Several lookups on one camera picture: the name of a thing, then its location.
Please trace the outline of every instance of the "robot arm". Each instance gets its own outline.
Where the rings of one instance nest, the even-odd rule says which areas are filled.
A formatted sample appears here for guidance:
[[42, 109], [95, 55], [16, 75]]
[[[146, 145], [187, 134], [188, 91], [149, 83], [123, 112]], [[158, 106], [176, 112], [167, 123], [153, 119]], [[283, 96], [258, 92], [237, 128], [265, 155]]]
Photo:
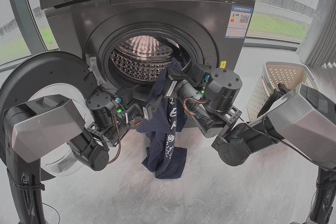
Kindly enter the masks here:
[[8, 109], [3, 118], [7, 171], [21, 223], [46, 223], [41, 201], [42, 156], [67, 143], [76, 159], [100, 171], [108, 163], [109, 146], [117, 146], [134, 125], [150, 120], [163, 97], [179, 99], [206, 138], [218, 135], [212, 147], [228, 165], [240, 165], [256, 151], [284, 139], [290, 141], [320, 166], [317, 194], [306, 223], [327, 224], [336, 193], [336, 105], [316, 90], [299, 85], [262, 117], [235, 126], [242, 112], [233, 102], [241, 87], [233, 71], [210, 71], [205, 65], [196, 65], [190, 76], [169, 69], [162, 96], [150, 102], [134, 97], [137, 87], [120, 89], [113, 96], [98, 87], [86, 100], [94, 119], [86, 129], [72, 100], [61, 95]]

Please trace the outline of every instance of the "yellow warning label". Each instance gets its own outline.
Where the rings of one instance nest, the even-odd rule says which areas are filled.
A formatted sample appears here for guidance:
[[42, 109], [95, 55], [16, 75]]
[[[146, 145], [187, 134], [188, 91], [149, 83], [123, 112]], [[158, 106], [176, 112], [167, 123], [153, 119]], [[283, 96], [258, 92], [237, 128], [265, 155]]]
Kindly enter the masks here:
[[220, 68], [225, 68], [225, 66], [226, 66], [226, 61], [222, 61], [222, 62], [220, 63]]

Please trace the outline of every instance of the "gray tile floor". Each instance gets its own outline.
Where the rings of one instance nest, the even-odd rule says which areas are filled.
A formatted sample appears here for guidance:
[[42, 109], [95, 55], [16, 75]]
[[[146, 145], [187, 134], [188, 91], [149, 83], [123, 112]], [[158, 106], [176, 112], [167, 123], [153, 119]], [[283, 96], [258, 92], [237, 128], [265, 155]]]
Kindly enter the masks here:
[[[300, 62], [289, 51], [243, 48], [235, 70], [244, 84], [235, 101], [237, 107], [246, 105], [265, 61]], [[320, 90], [335, 100], [334, 69], [314, 72]], [[205, 139], [197, 128], [184, 129], [176, 138], [177, 146], [188, 148], [182, 178], [159, 180], [141, 164], [148, 139], [131, 131], [122, 141], [118, 161], [101, 172], [83, 167], [71, 176], [45, 182], [43, 200], [57, 208], [61, 224], [305, 221], [315, 192], [317, 167], [282, 144], [251, 155], [239, 167], [230, 167], [211, 143], [212, 139]], [[0, 223], [16, 224], [3, 163], [0, 186]], [[330, 223], [336, 222], [335, 215]], [[49, 224], [58, 222], [52, 209], [46, 207], [45, 216]]]

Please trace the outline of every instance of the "laundry basket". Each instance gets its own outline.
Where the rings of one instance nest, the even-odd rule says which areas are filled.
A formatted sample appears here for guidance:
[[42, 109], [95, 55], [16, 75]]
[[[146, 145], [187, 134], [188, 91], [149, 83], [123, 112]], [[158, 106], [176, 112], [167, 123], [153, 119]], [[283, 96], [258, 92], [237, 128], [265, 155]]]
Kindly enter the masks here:
[[305, 65], [290, 62], [265, 62], [247, 103], [251, 121], [257, 118], [259, 111], [274, 89], [279, 89], [278, 83], [283, 83], [288, 89], [293, 89], [300, 83], [319, 89], [313, 75]]

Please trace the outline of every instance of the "energy label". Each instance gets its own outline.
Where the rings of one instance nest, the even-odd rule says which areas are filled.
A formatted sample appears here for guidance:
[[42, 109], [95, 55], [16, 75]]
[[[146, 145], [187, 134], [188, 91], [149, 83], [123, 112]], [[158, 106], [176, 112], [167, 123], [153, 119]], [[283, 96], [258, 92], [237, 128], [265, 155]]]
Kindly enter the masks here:
[[245, 38], [253, 8], [232, 6], [225, 38]]

